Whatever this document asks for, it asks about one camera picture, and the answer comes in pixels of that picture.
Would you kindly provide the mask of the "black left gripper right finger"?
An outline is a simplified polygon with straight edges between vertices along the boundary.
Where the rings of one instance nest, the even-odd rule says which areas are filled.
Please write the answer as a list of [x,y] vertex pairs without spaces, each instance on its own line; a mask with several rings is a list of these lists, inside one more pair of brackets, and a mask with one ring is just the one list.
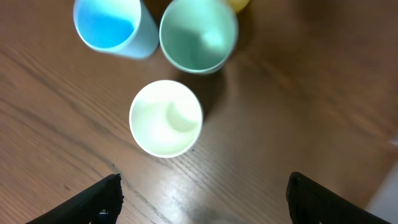
[[286,199],[293,224],[389,224],[299,172],[292,172]]

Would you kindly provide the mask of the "cream white cup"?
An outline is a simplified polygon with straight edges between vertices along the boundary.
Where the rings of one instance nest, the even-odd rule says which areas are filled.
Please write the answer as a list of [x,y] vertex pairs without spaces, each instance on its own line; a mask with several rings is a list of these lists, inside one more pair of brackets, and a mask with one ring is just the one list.
[[173,80],[146,85],[129,111],[134,140],[148,154],[160,158],[177,157],[190,150],[200,136],[203,121],[197,96]]

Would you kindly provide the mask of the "light blue cup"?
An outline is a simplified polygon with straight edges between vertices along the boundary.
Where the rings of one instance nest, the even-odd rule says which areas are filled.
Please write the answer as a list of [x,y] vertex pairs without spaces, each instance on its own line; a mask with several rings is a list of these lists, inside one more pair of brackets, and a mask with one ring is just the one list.
[[73,21],[97,52],[142,60],[159,44],[159,28],[142,0],[76,0]]

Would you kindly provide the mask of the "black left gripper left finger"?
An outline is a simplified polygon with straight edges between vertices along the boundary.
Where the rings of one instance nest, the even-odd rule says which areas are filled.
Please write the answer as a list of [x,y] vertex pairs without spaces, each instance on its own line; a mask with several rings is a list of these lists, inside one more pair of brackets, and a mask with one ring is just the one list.
[[123,207],[121,175],[110,174],[29,224],[115,224]]

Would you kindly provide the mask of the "green cup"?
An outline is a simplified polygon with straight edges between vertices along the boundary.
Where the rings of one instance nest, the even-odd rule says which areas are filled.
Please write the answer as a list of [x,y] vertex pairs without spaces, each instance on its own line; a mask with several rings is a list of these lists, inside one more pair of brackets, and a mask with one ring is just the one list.
[[183,72],[218,71],[238,41],[236,13],[226,1],[176,0],[164,11],[159,28],[166,59]]

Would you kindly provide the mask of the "yellow cup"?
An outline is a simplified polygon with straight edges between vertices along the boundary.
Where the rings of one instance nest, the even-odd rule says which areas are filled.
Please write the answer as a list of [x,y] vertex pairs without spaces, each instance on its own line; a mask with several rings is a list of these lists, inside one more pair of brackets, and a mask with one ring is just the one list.
[[226,0],[226,2],[236,13],[239,13],[250,3],[250,0]]

